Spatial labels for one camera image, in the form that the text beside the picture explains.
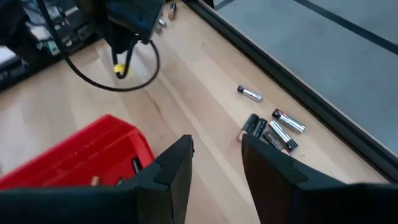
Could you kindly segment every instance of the wooden tabletop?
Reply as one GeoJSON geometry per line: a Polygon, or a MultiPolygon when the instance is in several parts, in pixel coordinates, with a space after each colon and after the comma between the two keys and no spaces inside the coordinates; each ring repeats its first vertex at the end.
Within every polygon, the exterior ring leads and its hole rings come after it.
{"type": "MultiPolygon", "coordinates": [[[[100,90],[60,62],[2,92],[3,174],[100,116],[113,114],[141,129],[155,155],[183,134],[193,136],[187,223],[259,223],[236,135],[251,113],[271,120],[279,108],[307,125],[303,134],[291,133],[299,144],[293,157],[343,182],[386,181],[187,6],[178,2],[176,20],[166,21],[168,27],[153,38],[162,61],[160,74],[143,90],[100,90]],[[256,90],[264,100],[238,94],[238,85],[256,90]]],[[[133,74],[121,81],[104,41],[72,60],[89,77],[123,87],[141,83],[155,69],[152,49],[141,44],[134,51],[133,74]]]]}

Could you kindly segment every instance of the wooden table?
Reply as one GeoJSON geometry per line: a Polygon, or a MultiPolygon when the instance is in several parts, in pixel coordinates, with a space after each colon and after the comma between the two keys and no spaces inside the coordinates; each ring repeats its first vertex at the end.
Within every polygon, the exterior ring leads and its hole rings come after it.
{"type": "MultiPolygon", "coordinates": [[[[61,62],[2,92],[2,172],[109,113],[139,127],[156,155],[183,134],[193,136],[196,151],[187,223],[258,223],[236,135],[251,113],[270,120],[279,108],[307,125],[303,134],[292,133],[300,145],[293,152],[296,159],[343,182],[386,182],[206,22],[184,4],[178,6],[177,19],[154,36],[161,71],[143,90],[100,90],[61,62]],[[239,95],[238,85],[258,91],[263,102],[239,95]]],[[[133,55],[134,74],[123,81],[113,74],[104,41],[72,60],[89,77],[115,86],[139,83],[154,71],[153,51],[143,45],[133,55]]]]}

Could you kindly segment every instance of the metal frame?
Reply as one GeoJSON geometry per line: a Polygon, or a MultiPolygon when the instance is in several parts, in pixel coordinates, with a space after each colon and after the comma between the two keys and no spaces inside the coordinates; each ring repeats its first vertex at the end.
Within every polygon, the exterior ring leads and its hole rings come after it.
{"type": "Polygon", "coordinates": [[[391,182],[398,182],[398,158],[388,149],[358,128],[357,125],[338,110],[334,109],[321,96],[276,62],[270,55],[267,55],[249,39],[245,38],[204,3],[199,0],[183,0],[183,2],[257,65],[265,75],[272,78],[290,96],[311,112],[314,117],[372,165],[381,175],[391,182]]]}

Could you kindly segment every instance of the red plastic container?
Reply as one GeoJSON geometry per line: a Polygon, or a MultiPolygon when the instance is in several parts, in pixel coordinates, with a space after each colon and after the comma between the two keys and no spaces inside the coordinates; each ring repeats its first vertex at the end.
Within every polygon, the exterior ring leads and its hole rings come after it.
{"type": "Polygon", "coordinates": [[[105,115],[0,179],[0,189],[115,185],[135,175],[131,160],[148,166],[154,155],[135,126],[105,115]]]}

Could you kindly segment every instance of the gray floor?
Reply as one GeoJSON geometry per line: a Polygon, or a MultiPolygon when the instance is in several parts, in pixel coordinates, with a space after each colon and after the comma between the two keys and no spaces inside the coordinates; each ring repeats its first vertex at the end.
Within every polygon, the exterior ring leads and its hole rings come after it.
{"type": "MultiPolygon", "coordinates": [[[[396,0],[311,1],[398,42],[396,0]]],[[[234,0],[218,12],[398,155],[396,54],[293,0],[234,0]]]]}

